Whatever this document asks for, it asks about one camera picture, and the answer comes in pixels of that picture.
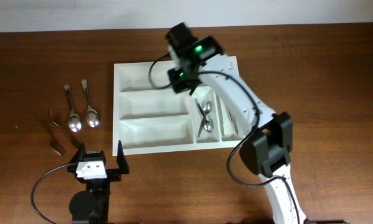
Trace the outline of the metal fork upper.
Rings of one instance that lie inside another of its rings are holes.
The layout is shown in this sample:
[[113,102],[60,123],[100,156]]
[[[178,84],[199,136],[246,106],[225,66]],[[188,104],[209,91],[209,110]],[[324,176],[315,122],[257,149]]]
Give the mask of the metal fork upper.
[[68,140],[71,142],[72,146],[75,148],[75,149],[78,149],[79,146],[80,146],[80,142],[77,140],[76,137],[74,137],[74,135],[69,131],[67,130],[62,121],[60,119],[56,119],[53,115],[53,112],[51,109],[48,110],[48,113],[49,113],[49,116],[50,116],[50,120],[51,122],[56,126],[58,127],[61,132],[68,138]]

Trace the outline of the large spoon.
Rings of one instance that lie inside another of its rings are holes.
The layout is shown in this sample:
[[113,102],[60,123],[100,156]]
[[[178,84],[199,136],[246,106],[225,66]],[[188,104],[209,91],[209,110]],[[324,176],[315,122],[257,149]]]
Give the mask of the large spoon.
[[86,122],[90,127],[95,128],[99,125],[99,116],[98,112],[91,107],[91,99],[89,96],[87,80],[82,80],[81,85],[83,87],[83,91],[88,105],[85,115]]
[[69,85],[65,85],[64,86],[64,90],[65,90],[65,92],[67,94],[68,104],[69,104],[69,107],[70,107],[70,114],[68,115],[68,127],[70,128],[70,130],[72,132],[77,133],[82,128],[81,119],[74,112],[72,98],[71,98],[70,86]]

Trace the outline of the metal fork lower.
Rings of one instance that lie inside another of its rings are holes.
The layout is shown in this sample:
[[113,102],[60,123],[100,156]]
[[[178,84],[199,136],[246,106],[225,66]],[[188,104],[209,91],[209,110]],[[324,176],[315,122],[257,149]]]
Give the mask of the metal fork lower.
[[49,146],[53,149],[55,153],[57,153],[61,157],[66,154],[66,150],[57,140],[49,141]]

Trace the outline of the metal tongs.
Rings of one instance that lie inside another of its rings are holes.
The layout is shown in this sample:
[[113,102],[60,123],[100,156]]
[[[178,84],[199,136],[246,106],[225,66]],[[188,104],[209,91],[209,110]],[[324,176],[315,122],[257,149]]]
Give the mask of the metal tongs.
[[239,138],[239,131],[234,116],[225,106],[222,99],[217,96],[221,137],[223,141],[233,141]]

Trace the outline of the metal fork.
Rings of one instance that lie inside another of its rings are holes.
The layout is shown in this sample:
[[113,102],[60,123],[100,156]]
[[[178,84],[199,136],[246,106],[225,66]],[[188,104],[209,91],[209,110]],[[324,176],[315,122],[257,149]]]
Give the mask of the metal fork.
[[62,121],[60,119],[56,119],[53,115],[53,112],[51,109],[48,110],[48,113],[49,113],[49,116],[50,116],[50,120],[51,122],[56,126],[58,127],[61,132],[68,138],[68,140],[71,142],[72,146],[75,148],[75,149],[78,149],[79,146],[80,146],[80,142],[77,140],[76,137],[74,137],[74,135],[69,131],[67,130]]
[[53,149],[55,153],[57,153],[61,157],[66,154],[66,150],[57,140],[49,141],[49,146]]

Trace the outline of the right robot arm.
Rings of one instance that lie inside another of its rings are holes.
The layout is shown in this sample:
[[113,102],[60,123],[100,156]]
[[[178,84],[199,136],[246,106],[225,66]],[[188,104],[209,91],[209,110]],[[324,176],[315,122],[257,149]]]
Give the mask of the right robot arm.
[[195,37],[185,23],[165,36],[168,55],[176,67],[169,75],[176,93],[193,92],[199,84],[210,87],[234,116],[243,139],[231,151],[258,175],[272,208],[274,223],[307,223],[292,184],[291,157],[293,120],[287,112],[276,113],[263,103],[239,76],[226,51],[212,36]]

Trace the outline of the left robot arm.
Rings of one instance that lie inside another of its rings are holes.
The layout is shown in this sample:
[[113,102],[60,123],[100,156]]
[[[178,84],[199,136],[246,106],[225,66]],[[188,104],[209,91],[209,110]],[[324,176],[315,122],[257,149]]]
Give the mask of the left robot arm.
[[115,169],[106,168],[103,151],[86,151],[80,144],[67,168],[75,179],[86,185],[86,189],[76,193],[70,200],[69,211],[72,223],[107,223],[109,215],[110,185],[120,182],[121,176],[129,173],[122,142],[117,144]]

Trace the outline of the white plastic cutlery tray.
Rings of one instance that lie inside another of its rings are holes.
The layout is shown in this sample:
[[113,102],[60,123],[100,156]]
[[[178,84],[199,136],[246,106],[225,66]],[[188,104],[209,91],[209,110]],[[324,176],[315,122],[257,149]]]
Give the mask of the white plastic cutlery tray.
[[176,94],[171,88],[155,90],[168,83],[172,61],[114,64],[113,155],[122,142],[125,155],[193,151],[236,146],[244,137],[223,141],[217,94],[200,85],[192,96]]

